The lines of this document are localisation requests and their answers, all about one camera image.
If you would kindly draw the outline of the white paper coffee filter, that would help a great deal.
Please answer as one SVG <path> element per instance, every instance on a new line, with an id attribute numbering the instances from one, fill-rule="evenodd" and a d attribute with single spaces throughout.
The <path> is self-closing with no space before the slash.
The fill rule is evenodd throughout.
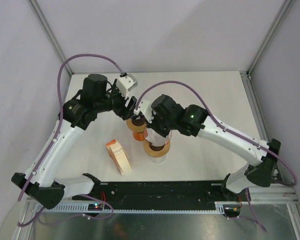
<path id="1" fill-rule="evenodd" d="M 153 129 L 146 127 L 143 136 L 145 141 L 154 147 L 161 147 L 168 144 L 172 138 L 172 131 L 168 133 L 167 136 L 161 136 Z"/>

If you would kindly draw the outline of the orange glass carafe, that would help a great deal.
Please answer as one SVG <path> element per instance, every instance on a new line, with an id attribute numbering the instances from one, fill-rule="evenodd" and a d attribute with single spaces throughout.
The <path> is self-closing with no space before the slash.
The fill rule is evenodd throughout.
<path id="1" fill-rule="evenodd" d="M 145 140 L 143 132 L 133 132 L 133 137 L 135 140 L 139 142 L 143 142 Z"/>

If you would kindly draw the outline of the clear glass carafe brown collar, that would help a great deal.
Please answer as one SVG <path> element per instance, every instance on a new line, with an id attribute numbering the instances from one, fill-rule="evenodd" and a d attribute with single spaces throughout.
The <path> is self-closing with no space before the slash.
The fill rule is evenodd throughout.
<path id="1" fill-rule="evenodd" d="M 161 164 L 166 160 L 167 156 L 151 157 L 150 160 L 155 164 Z"/>

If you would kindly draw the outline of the coffee filter pack orange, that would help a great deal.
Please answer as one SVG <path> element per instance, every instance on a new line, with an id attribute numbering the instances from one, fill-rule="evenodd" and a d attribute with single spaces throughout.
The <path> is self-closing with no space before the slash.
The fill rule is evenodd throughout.
<path id="1" fill-rule="evenodd" d="M 132 171 L 129 156 L 123 146 L 116 140 L 112 140 L 105 145 L 109 156 L 115 163 L 122 176 Z"/>

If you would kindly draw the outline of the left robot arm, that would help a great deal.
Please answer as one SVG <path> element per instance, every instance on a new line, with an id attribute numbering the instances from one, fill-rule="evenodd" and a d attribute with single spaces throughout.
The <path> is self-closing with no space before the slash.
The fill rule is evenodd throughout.
<path id="1" fill-rule="evenodd" d="M 43 152 L 24 173 L 16 172 L 11 181 L 22 192 L 50 210 L 61 200 L 85 195 L 90 200 L 100 196 L 100 181 L 89 173 L 79 177 L 57 179 L 56 173 L 80 135 L 98 114 L 114 112 L 123 120 L 130 118 L 137 99 L 129 93 L 138 82 L 131 74 L 120 75 L 110 85 L 102 74 L 89 74 L 82 89 L 62 106 L 56 126 Z"/>

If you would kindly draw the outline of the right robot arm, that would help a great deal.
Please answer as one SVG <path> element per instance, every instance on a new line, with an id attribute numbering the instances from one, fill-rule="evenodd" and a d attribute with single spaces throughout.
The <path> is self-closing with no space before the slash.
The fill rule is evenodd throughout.
<path id="1" fill-rule="evenodd" d="M 195 104 L 183 108 L 164 94 L 152 103 L 143 100 L 138 110 L 144 115 L 147 127 L 163 138 L 171 131 L 178 131 L 185 136 L 216 143 L 246 161 L 244 167 L 225 177 L 220 188 L 220 194 L 225 200 L 232 201 L 242 190 L 252 186 L 267 188 L 271 185 L 280 141 L 254 139 L 220 123 L 206 109 Z"/>

